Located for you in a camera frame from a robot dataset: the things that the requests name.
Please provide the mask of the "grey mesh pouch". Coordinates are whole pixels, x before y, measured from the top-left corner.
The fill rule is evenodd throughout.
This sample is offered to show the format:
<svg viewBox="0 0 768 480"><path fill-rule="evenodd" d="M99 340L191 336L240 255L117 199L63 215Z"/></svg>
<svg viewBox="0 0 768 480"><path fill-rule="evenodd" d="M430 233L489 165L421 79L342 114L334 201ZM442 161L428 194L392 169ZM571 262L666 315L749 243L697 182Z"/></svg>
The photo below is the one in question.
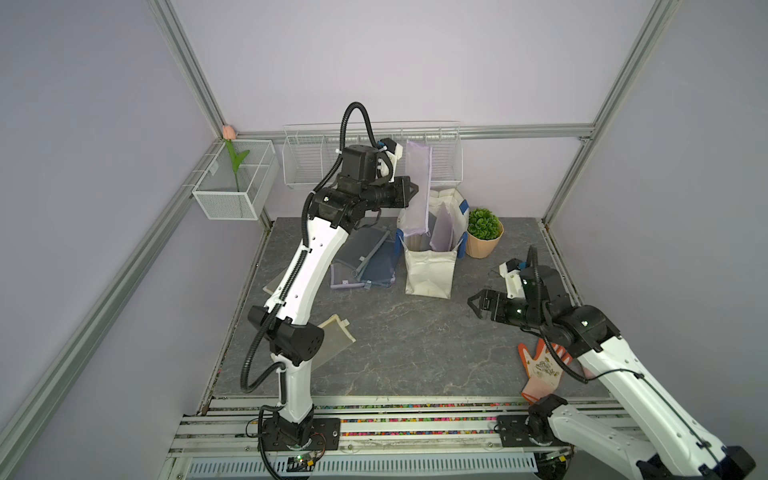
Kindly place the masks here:
<svg viewBox="0 0 768 480"><path fill-rule="evenodd" d="M337 252L333 264L342 265L359 280L373 255L389 237L390 231L382 227L354 230Z"/></svg>

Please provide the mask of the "dark blue mesh pouch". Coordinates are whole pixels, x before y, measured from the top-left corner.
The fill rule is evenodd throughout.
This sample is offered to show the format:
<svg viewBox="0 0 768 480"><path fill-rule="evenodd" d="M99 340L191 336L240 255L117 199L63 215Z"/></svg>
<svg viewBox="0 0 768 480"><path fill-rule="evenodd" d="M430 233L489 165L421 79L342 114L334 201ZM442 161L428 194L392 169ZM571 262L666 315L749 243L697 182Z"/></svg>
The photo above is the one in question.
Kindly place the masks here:
<svg viewBox="0 0 768 480"><path fill-rule="evenodd" d="M365 289L373 287L388 288L395 283L396 265L400 249L393 240L385 240L373 254L361 274Z"/></svg>

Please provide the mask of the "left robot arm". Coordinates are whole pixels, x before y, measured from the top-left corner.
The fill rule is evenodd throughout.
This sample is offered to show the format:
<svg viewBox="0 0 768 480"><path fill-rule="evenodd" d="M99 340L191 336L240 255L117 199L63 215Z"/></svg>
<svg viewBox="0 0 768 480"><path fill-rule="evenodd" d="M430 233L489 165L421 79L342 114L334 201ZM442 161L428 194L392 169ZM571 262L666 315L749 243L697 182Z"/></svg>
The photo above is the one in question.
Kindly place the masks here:
<svg viewBox="0 0 768 480"><path fill-rule="evenodd" d="M324 341L309 321L315 296L333 259L369 212L406 208L418 192L395 173L404 148L390 138L370 146L343 146L331 171L308 194L301 241L270 298L248 319L257 333L240 373L240 389L255 391L270 374L278 378L278 402L259 424L291 447L310 443L314 403L311 364Z"/></svg>

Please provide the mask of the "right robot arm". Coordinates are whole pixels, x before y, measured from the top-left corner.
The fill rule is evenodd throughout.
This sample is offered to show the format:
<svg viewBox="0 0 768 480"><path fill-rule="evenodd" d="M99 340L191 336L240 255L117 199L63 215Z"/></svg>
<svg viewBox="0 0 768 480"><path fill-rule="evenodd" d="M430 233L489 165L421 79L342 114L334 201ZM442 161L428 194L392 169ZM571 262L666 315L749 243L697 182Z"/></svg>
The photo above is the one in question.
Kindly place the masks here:
<svg viewBox="0 0 768 480"><path fill-rule="evenodd" d="M517 276L519 296L483 289L469 297L475 315L488 312L491 321L532 333L545 347L563 347L582 367L569 376L604 385L645 436L624 434L549 394L528 409L534 444L568 444L628 479L744 479L755 470L743 447L724 444L666 391L600 309L574 305L557 270L527 261Z"/></svg>

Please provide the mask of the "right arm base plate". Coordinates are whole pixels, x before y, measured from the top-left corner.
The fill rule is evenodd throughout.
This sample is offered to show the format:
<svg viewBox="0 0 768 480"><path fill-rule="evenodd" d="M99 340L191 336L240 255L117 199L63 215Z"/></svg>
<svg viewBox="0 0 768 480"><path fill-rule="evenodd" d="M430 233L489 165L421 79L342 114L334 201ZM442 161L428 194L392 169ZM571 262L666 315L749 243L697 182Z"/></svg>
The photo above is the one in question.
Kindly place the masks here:
<svg viewBox="0 0 768 480"><path fill-rule="evenodd" d="M493 431L498 434L503 447L559 447L558 440L549 424L537 416L499 415Z"/></svg>

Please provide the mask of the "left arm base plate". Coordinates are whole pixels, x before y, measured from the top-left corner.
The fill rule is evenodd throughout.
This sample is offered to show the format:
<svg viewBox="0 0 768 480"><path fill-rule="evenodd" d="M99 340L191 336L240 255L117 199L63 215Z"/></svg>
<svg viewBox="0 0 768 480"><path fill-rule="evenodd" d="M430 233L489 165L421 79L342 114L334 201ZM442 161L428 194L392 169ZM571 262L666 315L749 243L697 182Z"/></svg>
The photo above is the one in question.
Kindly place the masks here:
<svg viewBox="0 0 768 480"><path fill-rule="evenodd" d="M292 423L277 415L263 420L257 435L266 451L335 451L341 439L341 420L308 417L301 423Z"/></svg>

